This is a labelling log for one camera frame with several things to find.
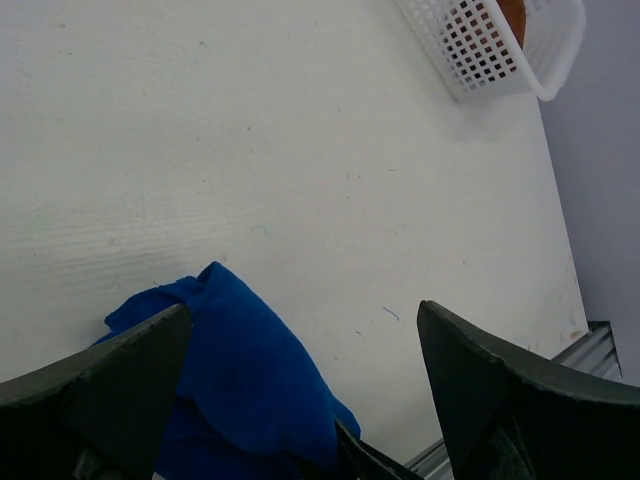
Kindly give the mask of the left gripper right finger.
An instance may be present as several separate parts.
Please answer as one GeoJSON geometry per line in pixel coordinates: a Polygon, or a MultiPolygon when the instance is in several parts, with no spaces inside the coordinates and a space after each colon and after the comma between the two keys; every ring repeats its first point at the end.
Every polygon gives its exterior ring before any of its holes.
{"type": "Polygon", "coordinates": [[[457,479],[636,479],[639,390],[496,337],[434,301],[417,327],[457,479]]]}

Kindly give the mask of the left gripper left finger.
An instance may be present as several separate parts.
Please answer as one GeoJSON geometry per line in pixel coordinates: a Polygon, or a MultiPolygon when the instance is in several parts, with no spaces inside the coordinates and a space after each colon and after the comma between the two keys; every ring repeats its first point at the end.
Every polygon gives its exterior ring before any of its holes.
{"type": "Polygon", "coordinates": [[[175,305],[3,382],[2,478],[152,478],[191,328],[175,305]]]}

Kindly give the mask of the blue towel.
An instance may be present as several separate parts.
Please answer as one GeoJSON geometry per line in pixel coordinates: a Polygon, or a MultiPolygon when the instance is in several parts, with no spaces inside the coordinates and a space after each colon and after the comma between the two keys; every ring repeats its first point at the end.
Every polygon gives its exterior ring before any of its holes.
{"type": "Polygon", "coordinates": [[[192,331],[155,471],[164,479],[298,479],[299,463],[352,479],[335,423],[354,435],[353,413],[279,316],[219,262],[156,286],[110,313],[119,335],[185,305],[192,331]]]}

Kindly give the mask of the brown orange towel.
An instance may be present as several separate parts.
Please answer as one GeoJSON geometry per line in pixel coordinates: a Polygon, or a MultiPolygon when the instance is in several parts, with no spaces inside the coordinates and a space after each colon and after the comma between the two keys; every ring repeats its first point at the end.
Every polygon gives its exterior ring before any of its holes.
{"type": "Polygon", "coordinates": [[[511,31],[520,48],[524,46],[526,35],[527,14],[523,0],[497,1],[511,31]]]}

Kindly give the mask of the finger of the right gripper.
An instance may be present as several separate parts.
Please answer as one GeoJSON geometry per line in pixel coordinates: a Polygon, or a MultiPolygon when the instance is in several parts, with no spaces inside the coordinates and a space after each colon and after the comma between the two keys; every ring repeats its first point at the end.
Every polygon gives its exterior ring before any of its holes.
{"type": "Polygon", "coordinates": [[[339,420],[334,421],[338,439],[338,466],[329,472],[314,463],[299,459],[302,479],[421,480],[422,477],[366,442],[356,438],[339,420]]]}

